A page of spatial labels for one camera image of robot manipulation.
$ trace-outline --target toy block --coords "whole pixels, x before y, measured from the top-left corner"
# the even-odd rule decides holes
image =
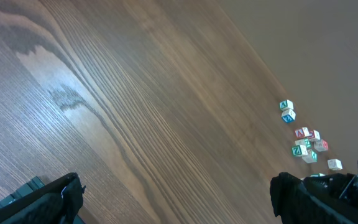
[[[286,111],[288,109],[293,110],[293,103],[290,100],[284,100],[283,102],[280,102],[280,110]]]
[[[307,138],[309,139],[309,141],[319,141],[320,133],[316,130],[312,130]]]
[[[281,114],[281,118],[284,122],[291,123],[295,120],[296,113],[292,109],[288,109]]]
[[[296,145],[304,145],[306,146],[306,149],[311,149],[311,143],[309,141],[309,139],[302,139],[302,140],[297,140],[295,141]]]
[[[328,160],[328,168],[330,170],[341,170],[342,162],[339,159],[330,159]]]
[[[306,163],[314,163],[314,162],[317,162],[317,154],[313,150],[309,149],[308,150],[308,155],[303,156],[302,159]]]
[[[324,177],[324,174],[311,174],[310,177]]]
[[[294,156],[307,156],[308,151],[304,145],[292,146],[292,154]]]
[[[314,149],[319,152],[324,152],[328,150],[328,143],[324,140],[319,140],[314,142]]]
[[[295,136],[297,139],[303,139],[310,135],[308,128],[299,128],[295,130]]]

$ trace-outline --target white block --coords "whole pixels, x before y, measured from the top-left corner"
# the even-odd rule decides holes
[[[308,128],[298,128],[295,130],[295,136],[297,139],[303,139],[310,136]]]
[[[342,163],[339,159],[330,159],[328,160],[328,168],[330,170],[341,170]]]
[[[308,136],[309,141],[319,141],[320,133],[316,130],[310,131],[310,135]]]
[[[328,150],[328,143],[322,139],[314,142],[314,149],[319,152],[324,152]]]
[[[302,159],[306,163],[314,163],[314,162],[317,162],[317,154],[313,150],[309,149],[308,150],[308,155],[303,156]]]
[[[304,145],[298,145],[298,146],[292,146],[292,154],[294,156],[307,156],[308,150],[306,149],[306,146]]]
[[[293,103],[290,100],[284,100],[280,102],[280,110],[286,111],[288,109],[293,110]]]
[[[281,118],[286,123],[291,123],[295,120],[296,113],[292,109],[288,109],[281,114]]]
[[[310,177],[324,177],[324,174],[311,174]]]
[[[311,143],[310,143],[309,139],[296,140],[295,145],[297,145],[297,146],[303,145],[303,146],[306,146],[307,149],[311,149]]]

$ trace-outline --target wooden floor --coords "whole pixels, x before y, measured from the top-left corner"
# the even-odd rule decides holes
[[[0,1],[0,199],[77,172],[88,223],[277,223],[290,98],[211,0]]]

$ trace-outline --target alphabet block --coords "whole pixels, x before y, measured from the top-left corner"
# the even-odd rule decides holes
[[[309,149],[308,150],[308,155],[303,156],[302,159],[306,163],[314,163],[314,162],[317,162],[317,154],[313,150]]]
[[[320,140],[320,133],[316,130],[312,130],[310,135],[308,136],[309,141],[319,141]]]
[[[291,123],[295,120],[296,113],[292,109],[288,109],[281,114],[281,118],[284,122]]]
[[[339,159],[330,159],[328,160],[328,168],[330,170],[341,170],[342,162]]]
[[[324,177],[324,174],[311,174],[310,177]]]
[[[295,136],[297,139],[303,139],[310,135],[308,128],[299,128],[295,130]]]
[[[284,100],[283,102],[280,102],[280,110],[286,111],[288,109],[293,110],[293,103],[290,100]]]
[[[314,142],[314,149],[319,152],[324,152],[328,150],[328,143],[324,140],[319,140]]]
[[[302,139],[302,140],[297,140],[295,141],[296,145],[304,145],[306,146],[307,149],[311,149],[311,143],[309,141],[309,139]]]
[[[299,145],[299,146],[292,146],[292,154],[294,156],[307,156],[308,155],[308,151],[306,149],[306,146],[304,145]]]

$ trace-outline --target wood grain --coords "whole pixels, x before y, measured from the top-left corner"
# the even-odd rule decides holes
[[[275,223],[281,84],[213,1],[0,1],[0,199],[77,172],[100,223]]]

